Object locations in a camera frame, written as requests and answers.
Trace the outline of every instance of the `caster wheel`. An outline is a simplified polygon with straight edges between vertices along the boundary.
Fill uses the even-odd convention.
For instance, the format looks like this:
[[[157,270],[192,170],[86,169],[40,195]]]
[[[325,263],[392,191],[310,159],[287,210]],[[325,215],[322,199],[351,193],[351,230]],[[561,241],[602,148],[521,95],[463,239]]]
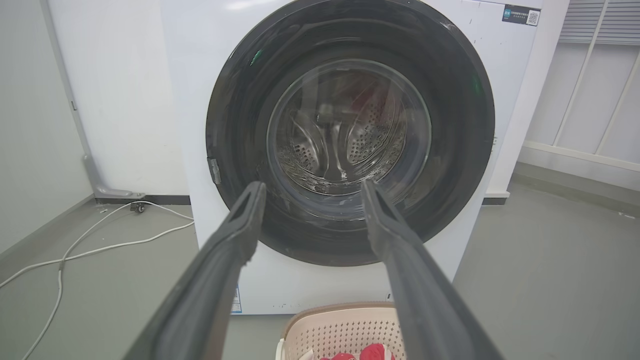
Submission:
[[[143,213],[145,211],[145,205],[140,203],[131,204],[129,208],[130,211],[135,211],[137,213]]]

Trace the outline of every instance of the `red cloth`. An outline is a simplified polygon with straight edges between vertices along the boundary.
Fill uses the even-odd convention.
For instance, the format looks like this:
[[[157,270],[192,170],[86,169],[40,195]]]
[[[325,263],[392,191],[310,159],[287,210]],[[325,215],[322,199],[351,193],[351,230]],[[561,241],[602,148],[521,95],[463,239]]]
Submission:
[[[331,360],[356,360],[356,357],[351,354],[339,352]]]
[[[391,354],[391,359],[385,359],[385,347],[382,344],[371,344],[362,349],[360,360],[396,360],[396,357]]]

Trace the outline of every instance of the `barcode sticker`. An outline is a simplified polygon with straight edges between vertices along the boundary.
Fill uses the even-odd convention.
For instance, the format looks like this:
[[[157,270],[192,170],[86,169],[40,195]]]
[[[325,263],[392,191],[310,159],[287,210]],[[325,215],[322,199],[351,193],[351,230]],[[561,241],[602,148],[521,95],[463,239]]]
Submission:
[[[504,5],[502,21],[514,24],[538,26],[540,9],[527,8],[517,5]]]
[[[538,26],[538,19],[540,18],[540,12],[536,10],[529,10],[529,17],[527,18],[527,25]]]

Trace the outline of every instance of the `wall baseboard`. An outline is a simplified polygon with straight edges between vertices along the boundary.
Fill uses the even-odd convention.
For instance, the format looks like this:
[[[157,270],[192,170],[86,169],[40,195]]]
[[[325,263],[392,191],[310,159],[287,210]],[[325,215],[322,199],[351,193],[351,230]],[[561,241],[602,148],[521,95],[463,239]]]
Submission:
[[[191,199],[189,195],[145,195],[142,199],[144,201],[153,202],[158,205],[191,205]],[[115,204],[122,205],[128,204],[131,199],[108,199],[103,197],[95,198],[96,204]]]
[[[507,203],[506,197],[485,197],[482,200],[482,205],[505,205]]]
[[[516,164],[511,182],[568,200],[640,217],[640,192],[628,188],[526,163]]]

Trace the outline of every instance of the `black door rim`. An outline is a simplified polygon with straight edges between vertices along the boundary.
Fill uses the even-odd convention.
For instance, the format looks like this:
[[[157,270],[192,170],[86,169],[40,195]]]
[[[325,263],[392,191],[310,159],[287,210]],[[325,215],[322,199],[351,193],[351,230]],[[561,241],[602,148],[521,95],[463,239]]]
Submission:
[[[464,34],[432,7],[420,1],[297,0],[271,14],[220,72],[207,114],[207,157],[209,164],[216,160],[212,180],[227,206],[248,183],[264,181],[269,195],[260,240],[317,265],[357,266],[378,259],[363,220],[310,214],[282,191],[268,165],[266,133],[276,102],[293,81],[346,58],[398,71],[429,110],[429,156],[396,204],[423,241],[465,207],[493,144],[493,95],[482,61]]]

